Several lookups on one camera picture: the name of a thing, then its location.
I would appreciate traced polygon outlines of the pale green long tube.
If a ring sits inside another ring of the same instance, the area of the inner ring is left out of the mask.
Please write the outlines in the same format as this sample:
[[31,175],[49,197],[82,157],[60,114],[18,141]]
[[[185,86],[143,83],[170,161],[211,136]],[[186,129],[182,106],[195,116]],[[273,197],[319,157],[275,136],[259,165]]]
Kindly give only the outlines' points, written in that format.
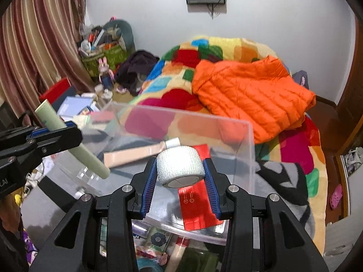
[[65,123],[51,106],[48,100],[43,101],[35,110],[40,121],[51,132],[59,133],[65,141],[69,152],[89,170],[102,179],[107,179],[110,169],[107,168],[91,151],[82,143],[82,133],[77,125],[69,121]]

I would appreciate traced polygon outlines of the beige cosmetic tube white cap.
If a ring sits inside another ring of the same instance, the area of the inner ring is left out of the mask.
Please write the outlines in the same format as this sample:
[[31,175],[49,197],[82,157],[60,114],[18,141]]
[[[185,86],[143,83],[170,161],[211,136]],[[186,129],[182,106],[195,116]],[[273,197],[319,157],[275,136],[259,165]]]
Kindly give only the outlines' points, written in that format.
[[115,168],[128,163],[138,161],[153,155],[158,155],[162,151],[180,146],[179,138],[173,138],[150,146],[134,147],[121,151],[106,152],[103,155],[103,162],[107,168]]

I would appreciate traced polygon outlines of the white bandage roll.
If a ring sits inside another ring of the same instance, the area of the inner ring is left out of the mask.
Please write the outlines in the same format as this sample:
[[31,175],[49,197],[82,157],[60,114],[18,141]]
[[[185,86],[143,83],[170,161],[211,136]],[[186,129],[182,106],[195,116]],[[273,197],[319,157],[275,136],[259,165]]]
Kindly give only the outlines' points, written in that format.
[[157,178],[167,188],[192,186],[205,176],[198,151],[190,146],[166,149],[157,156]]

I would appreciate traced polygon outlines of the red envelope packet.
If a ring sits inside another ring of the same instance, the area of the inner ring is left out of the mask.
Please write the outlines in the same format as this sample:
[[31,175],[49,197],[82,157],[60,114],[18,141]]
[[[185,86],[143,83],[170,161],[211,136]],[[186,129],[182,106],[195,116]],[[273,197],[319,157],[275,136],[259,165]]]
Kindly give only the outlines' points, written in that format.
[[204,180],[178,189],[181,216],[186,231],[201,230],[221,225],[211,210]]

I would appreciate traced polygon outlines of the green glass bottle white cap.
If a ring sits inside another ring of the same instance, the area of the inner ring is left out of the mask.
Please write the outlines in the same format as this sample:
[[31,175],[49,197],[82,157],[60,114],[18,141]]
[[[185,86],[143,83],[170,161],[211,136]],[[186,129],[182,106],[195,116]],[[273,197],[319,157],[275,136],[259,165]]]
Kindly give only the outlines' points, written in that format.
[[177,272],[212,272],[217,270],[218,256],[207,250],[186,248]]

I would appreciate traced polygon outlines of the blue white booklet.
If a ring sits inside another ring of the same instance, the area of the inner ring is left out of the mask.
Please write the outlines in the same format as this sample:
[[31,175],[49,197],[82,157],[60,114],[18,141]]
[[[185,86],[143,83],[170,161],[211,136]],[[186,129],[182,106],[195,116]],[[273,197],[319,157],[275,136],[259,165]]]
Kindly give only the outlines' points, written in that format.
[[90,106],[93,98],[85,98],[79,96],[67,96],[62,102],[57,114],[61,117],[73,117],[81,113],[81,111]]

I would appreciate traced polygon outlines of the grey black fleece blanket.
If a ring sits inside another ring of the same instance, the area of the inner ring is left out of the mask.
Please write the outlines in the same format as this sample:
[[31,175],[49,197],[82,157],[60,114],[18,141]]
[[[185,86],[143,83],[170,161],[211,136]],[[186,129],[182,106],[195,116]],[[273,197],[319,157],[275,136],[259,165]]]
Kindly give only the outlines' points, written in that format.
[[[21,213],[25,230],[37,248],[41,248],[60,220],[81,196],[81,187],[67,175],[63,165],[71,165],[69,154],[60,157],[39,184],[25,198]],[[257,195],[267,197],[277,193],[303,225],[311,238],[315,222],[308,199],[305,174],[298,163],[258,160],[255,163]]]

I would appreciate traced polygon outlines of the red flat box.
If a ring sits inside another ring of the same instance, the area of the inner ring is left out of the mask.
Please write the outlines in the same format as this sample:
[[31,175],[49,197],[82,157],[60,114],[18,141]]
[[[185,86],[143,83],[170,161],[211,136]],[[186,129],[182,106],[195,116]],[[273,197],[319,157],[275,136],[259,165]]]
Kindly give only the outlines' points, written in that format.
[[71,83],[68,78],[63,78],[51,86],[46,92],[44,92],[40,97],[39,101],[43,102],[48,100],[50,104],[53,104],[59,97],[66,92],[69,87],[71,87]]

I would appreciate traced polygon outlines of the green patterned square pad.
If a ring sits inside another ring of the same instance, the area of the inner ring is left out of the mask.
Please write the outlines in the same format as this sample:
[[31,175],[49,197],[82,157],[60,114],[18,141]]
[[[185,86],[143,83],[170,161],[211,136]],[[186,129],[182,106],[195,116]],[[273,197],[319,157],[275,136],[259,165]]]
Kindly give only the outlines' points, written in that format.
[[171,237],[172,233],[157,227],[151,227],[146,238],[145,246],[157,252],[164,253]]

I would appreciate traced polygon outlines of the clear plastic storage bin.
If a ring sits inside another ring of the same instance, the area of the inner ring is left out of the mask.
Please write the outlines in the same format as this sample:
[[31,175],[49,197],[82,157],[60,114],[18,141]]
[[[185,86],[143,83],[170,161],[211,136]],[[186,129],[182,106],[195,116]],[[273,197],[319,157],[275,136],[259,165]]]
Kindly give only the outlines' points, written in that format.
[[197,241],[223,245],[228,223],[186,225],[186,210],[208,207],[202,161],[232,184],[254,191],[253,130],[247,121],[209,114],[112,102],[91,115],[82,129],[84,145],[98,158],[105,153],[129,157],[140,148],[178,139],[179,145],[157,156],[157,182],[145,222]]

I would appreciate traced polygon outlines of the rabbit figurine doll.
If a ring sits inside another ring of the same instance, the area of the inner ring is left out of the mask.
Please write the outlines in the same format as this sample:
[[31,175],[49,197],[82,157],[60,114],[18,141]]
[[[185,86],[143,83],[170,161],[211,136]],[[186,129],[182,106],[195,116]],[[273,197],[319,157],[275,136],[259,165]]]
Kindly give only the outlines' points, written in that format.
[[98,59],[98,70],[99,70],[99,82],[102,84],[104,89],[113,90],[114,88],[114,73],[108,65],[107,58]]

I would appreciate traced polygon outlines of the dark purple clothing pile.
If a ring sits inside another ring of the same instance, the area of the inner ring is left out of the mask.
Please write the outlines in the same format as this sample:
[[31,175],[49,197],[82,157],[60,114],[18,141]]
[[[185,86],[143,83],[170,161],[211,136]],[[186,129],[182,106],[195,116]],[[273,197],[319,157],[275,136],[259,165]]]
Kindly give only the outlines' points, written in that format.
[[116,91],[120,94],[129,92],[132,96],[137,96],[158,61],[159,57],[145,50],[133,53],[115,73],[115,81],[118,84]]

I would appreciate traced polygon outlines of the pink slipper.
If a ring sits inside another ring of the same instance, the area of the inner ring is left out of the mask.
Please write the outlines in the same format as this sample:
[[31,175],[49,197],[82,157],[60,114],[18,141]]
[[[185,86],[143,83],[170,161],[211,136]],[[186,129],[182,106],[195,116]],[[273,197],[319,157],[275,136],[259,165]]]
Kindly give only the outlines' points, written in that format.
[[329,206],[331,210],[335,210],[343,197],[343,187],[341,184],[335,187],[335,190],[330,195]]

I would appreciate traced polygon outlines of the green storage basket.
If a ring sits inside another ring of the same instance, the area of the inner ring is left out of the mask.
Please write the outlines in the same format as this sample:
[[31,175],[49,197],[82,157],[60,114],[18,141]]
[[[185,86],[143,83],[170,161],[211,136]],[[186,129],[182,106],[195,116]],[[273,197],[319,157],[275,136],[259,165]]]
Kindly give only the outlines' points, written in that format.
[[81,56],[82,64],[93,80],[99,75],[99,60],[106,58],[109,69],[116,72],[119,65],[127,60],[129,52],[125,46],[121,46],[117,42],[101,45],[95,50],[85,50],[78,48]]

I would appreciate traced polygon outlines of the striped pink curtain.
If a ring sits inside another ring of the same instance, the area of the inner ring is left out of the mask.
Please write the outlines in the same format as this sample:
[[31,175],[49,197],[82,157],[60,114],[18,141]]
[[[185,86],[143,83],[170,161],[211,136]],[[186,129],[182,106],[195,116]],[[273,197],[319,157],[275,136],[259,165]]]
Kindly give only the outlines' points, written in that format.
[[94,83],[78,54],[86,0],[1,0],[1,102],[15,115],[67,78],[78,92]]

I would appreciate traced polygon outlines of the colourful patchwork blanket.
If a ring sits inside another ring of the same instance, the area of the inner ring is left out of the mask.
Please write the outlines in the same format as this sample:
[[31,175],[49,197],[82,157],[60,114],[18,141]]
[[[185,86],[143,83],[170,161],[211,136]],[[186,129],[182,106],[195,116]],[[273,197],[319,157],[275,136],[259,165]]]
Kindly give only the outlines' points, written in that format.
[[307,114],[316,96],[294,80],[272,49],[244,38],[185,42],[161,57],[133,104],[249,121],[257,158],[301,166],[309,202],[303,221],[324,250],[326,161],[319,130]]

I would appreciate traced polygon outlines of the grey green neck pillow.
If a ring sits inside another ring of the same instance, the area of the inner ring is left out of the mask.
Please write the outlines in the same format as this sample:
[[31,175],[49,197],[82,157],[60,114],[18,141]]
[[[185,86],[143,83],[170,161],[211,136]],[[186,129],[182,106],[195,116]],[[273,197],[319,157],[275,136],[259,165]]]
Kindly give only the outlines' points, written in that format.
[[116,36],[121,37],[124,40],[124,45],[126,47],[127,52],[133,53],[135,52],[135,44],[133,38],[133,32],[130,24],[121,19],[110,20],[106,24],[104,24],[103,29],[116,29]]

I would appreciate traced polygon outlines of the brown wooden wardrobe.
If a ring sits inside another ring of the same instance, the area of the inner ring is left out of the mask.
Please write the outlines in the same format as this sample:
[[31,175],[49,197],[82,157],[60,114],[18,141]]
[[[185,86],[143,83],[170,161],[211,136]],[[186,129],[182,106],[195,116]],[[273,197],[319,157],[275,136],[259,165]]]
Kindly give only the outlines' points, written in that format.
[[309,110],[319,128],[321,144],[326,158],[328,195],[336,186],[343,187],[343,199],[338,207],[326,208],[326,223],[334,223],[348,215],[348,180],[344,176],[341,157],[354,146],[362,145],[362,22],[356,20],[356,38],[350,73],[337,105],[318,97]]

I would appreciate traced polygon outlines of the orange puffer jacket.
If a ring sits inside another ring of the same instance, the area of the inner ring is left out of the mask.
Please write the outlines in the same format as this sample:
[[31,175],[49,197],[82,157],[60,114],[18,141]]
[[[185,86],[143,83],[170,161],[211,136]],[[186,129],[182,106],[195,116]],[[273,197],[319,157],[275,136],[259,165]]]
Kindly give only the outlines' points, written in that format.
[[280,59],[268,55],[251,63],[202,60],[192,92],[212,114],[249,121],[256,144],[302,126],[316,104],[314,92],[297,84]]

